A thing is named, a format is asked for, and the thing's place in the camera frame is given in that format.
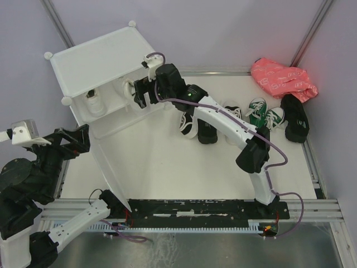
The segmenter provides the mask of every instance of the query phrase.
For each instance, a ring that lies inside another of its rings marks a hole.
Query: pink cloth
[[[261,58],[253,64],[250,72],[259,86],[277,99],[292,94],[305,102],[318,94],[306,70],[297,67],[286,67],[273,60]]]

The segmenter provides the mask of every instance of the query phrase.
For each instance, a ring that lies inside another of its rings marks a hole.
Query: black slipper
[[[281,100],[280,107],[284,109],[285,120],[288,121],[285,137],[292,142],[304,143],[310,127],[302,103],[288,94]]]
[[[217,129],[201,119],[197,121],[199,124],[199,142],[202,144],[216,143],[218,140]]]

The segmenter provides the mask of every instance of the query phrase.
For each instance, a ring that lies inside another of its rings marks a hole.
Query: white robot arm
[[[146,107],[144,94],[148,93],[151,104],[171,102],[178,110],[214,126],[242,150],[236,163],[249,174],[254,186],[255,200],[263,206],[279,200],[271,191],[265,172],[270,146],[254,135],[257,133],[269,140],[268,128],[263,126],[257,129],[256,126],[236,117],[232,120],[230,112],[220,106],[206,91],[197,85],[186,85],[174,64],[165,64],[163,54],[149,54],[144,57],[142,64],[148,69],[148,77],[134,82],[134,101],[141,108]]]
[[[58,254],[90,226],[109,216],[117,216],[124,205],[109,190],[66,223],[48,232],[31,233],[31,226],[8,237],[0,234],[0,254],[3,268],[49,267]]]

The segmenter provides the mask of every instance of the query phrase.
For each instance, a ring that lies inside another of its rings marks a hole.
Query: green sneaker
[[[252,125],[261,127],[264,125],[264,117],[266,115],[268,106],[267,102],[263,98],[255,98],[249,105],[248,113],[245,116],[249,116],[249,121]]]
[[[267,111],[264,119],[264,125],[273,131],[275,128],[280,127],[284,122],[284,110],[280,107],[275,107]]]

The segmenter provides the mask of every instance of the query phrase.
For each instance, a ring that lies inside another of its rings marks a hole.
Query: white wall
[[[336,1],[301,67],[320,94],[306,103],[310,137],[330,198],[357,248],[357,1]]]
[[[75,44],[126,27],[184,68],[290,64],[322,0],[52,0]]]
[[[46,51],[66,49],[39,0],[0,1],[0,131],[11,123],[34,119],[41,136],[57,127],[75,126]],[[0,144],[0,168],[25,149]]]

